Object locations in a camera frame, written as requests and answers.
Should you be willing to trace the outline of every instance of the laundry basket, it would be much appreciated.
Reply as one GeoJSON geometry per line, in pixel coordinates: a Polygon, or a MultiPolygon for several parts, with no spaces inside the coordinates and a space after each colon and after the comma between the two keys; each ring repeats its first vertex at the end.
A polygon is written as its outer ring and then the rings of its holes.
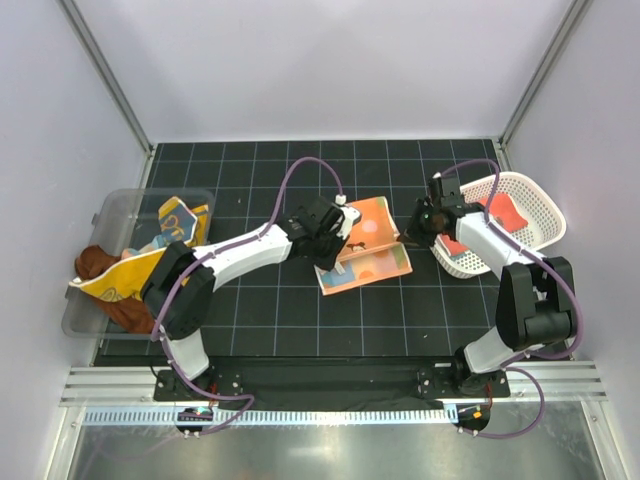
{"type": "MultiPolygon", "coordinates": [[[[495,175],[467,183],[460,187],[467,203],[488,197],[495,175]]],[[[515,172],[501,172],[498,193],[507,193],[529,224],[512,235],[532,250],[540,250],[557,242],[567,230],[564,215],[537,183],[529,177],[515,172]]],[[[446,272],[456,278],[471,278],[490,271],[475,253],[467,250],[461,255],[450,257],[438,243],[431,251],[446,272]]]]}

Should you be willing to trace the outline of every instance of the white wall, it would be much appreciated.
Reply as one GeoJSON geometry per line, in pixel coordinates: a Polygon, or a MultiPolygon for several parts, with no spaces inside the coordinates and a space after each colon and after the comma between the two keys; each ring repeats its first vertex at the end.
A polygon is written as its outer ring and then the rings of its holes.
{"type": "Polygon", "coordinates": [[[586,313],[580,351],[596,361],[640,458],[640,3],[593,2],[509,146],[567,217],[556,249],[586,313]]]}
{"type": "Polygon", "coordinates": [[[56,2],[2,2],[0,45],[0,477],[29,480],[69,367],[92,353],[60,328],[73,259],[144,158],[56,2]]]}
{"type": "Polygon", "coordinates": [[[154,141],[502,133],[570,0],[78,0],[154,141]]]}

